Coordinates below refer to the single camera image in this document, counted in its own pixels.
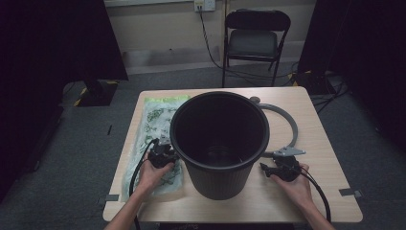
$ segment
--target black chair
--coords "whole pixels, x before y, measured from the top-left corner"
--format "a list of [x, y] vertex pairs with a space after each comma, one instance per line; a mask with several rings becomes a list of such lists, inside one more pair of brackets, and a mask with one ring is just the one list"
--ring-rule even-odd
[[[229, 59], [270, 62], [268, 71], [276, 62], [271, 84], [274, 86], [284, 39], [290, 28], [289, 16], [282, 11], [241, 9], [226, 16], [224, 28], [222, 87], [225, 84], [226, 67], [230, 67]], [[279, 44], [275, 32], [282, 33]]]

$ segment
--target chair leg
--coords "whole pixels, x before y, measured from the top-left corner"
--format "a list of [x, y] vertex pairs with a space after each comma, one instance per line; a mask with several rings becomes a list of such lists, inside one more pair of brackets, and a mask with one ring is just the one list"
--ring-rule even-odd
[[224, 56], [223, 56], [223, 78], [222, 78], [222, 82], [221, 82], [221, 87], [224, 88], [225, 85], [225, 81], [226, 81], [226, 62], [227, 62], [227, 57], [226, 57], [226, 52], [224, 52]]
[[278, 67], [279, 67], [279, 60], [277, 60], [277, 63], [275, 65], [274, 77], [272, 78], [272, 84], [271, 84], [272, 87], [275, 85], [275, 79], [277, 77]]
[[272, 65], [274, 65], [274, 62], [275, 62], [275, 61], [272, 61], [271, 64], [269, 65], [268, 72], [271, 71]]

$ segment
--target bucket rim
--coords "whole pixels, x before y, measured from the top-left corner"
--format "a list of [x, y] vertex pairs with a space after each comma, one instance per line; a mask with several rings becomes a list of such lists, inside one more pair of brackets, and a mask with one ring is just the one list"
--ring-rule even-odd
[[[226, 96], [231, 96], [231, 97], [237, 98], [238, 100], [241, 100], [242, 102], [245, 102], [249, 106], [252, 106], [253, 108], [255, 108], [255, 110], [258, 112], [259, 116], [261, 117], [261, 121], [263, 122], [263, 126], [265, 127], [265, 129], [263, 130], [263, 132], [264, 132], [263, 140], [260, 143], [260, 146], [258, 147], [258, 150], [256, 152], [254, 152], [249, 158], [247, 158], [246, 160], [244, 160], [238, 164], [234, 164], [232, 166], [221, 166], [221, 167], [218, 167], [218, 166], [214, 167], [214, 166], [202, 164], [202, 163], [192, 159], [185, 152], [183, 152], [179, 148], [178, 142], [175, 140], [176, 138], [174, 138], [175, 127], [173, 126], [173, 123], [176, 122], [177, 116], [182, 111], [182, 108], [184, 108], [185, 106], [187, 106], [190, 103], [193, 103], [196, 100], [199, 100], [202, 97], [207, 97], [210, 95], [219, 95], [219, 96], [226, 95]], [[269, 132], [270, 132], [269, 123], [268, 123], [268, 120], [267, 120], [265, 114], [263, 113], [262, 109], [259, 108], [255, 103], [253, 103], [251, 100], [247, 99], [246, 97], [239, 95], [237, 93], [232, 93], [232, 92], [227, 92], [227, 91], [212, 91], [212, 92], [202, 93], [202, 94], [196, 95], [196, 96], [190, 98], [189, 100], [187, 100], [186, 102], [184, 102], [173, 115], [169, 132], [170, 132], [170, 141], [172, 143], [172, 146], [175, 149], [175, 151], [177, 152], [177, 154], [180, 156], [180, 158], [185, 161], [185, 164], [189, 164], [194, 167], [197, 167], [200, 170], [203, 170], [206, 172], [213, 172], [213, 173], [235, 172], [240, 169], [245, 169], [249, 166], [252, 166], [256, 161], [258, 161], [258, 159], [260, 159], [261, 155], [266, 151], [266, 148], [269, 143], [269, 135], [270, 135], [269, 134]]]

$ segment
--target chair backrest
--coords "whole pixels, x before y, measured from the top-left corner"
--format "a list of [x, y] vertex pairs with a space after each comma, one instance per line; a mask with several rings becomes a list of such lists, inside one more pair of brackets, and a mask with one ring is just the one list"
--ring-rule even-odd
[[225, 27], [226, 29], [287, 32], [290, 28], [290, 18], [282, 11], [241, 9], [227, 15]]

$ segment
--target gray carpet floor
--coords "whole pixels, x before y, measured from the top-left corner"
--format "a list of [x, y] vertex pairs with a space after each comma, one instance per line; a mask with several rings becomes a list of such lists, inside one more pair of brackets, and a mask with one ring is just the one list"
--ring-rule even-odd
[[[280, 75], [290, 72], [283, 63]], [[234, 69], [267, 74], [263, 64]], [[36, 172], [14, 183], [0, 204], [0, 229], [102, 229], [103, 198], [108, 194], [139, 94], [144, 90], [215, 88], [215, 67], [129, 76], [119, 83], [110, 106], [74, 107], [81, 82], [65, 87], [60, 124]], [[287, 77], [277, 79], [284, 85]], [[333, 85], [340, 78], [331, 79]], [[269, 81], [230, 77], [227, 87], [269, 86]], [[322, 96], [312, 97], [314, 103]], [[334, 223], [337, 229], [406, 229], [406, 153], [375, 130], [373, 116], [350, 92], [333, 100], [319, 117], [350, 186], [361, 191], [359, 223]], [[143, 224], [154, 229], [156, 224]]]

